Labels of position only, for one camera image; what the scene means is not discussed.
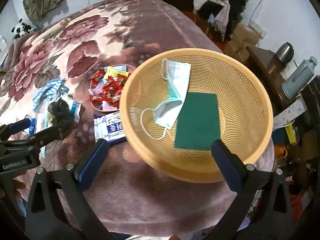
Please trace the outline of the person's left hand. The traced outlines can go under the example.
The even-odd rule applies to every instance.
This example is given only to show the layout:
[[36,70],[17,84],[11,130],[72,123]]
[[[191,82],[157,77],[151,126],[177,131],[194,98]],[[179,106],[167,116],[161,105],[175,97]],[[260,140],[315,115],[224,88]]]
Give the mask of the person's left hand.
[[[26,173],[27,173],[26,171],[20,172],[16,177],[23,176]],[[26,184],[22,181],[16,180],[16,177],[12,181],[14,186],[15,198],[16,200],[19,200],[21,198],[20,190],[26,189]],[[4,190],[0,189],[0,198],[3,198],[4,196],[5,196]]]

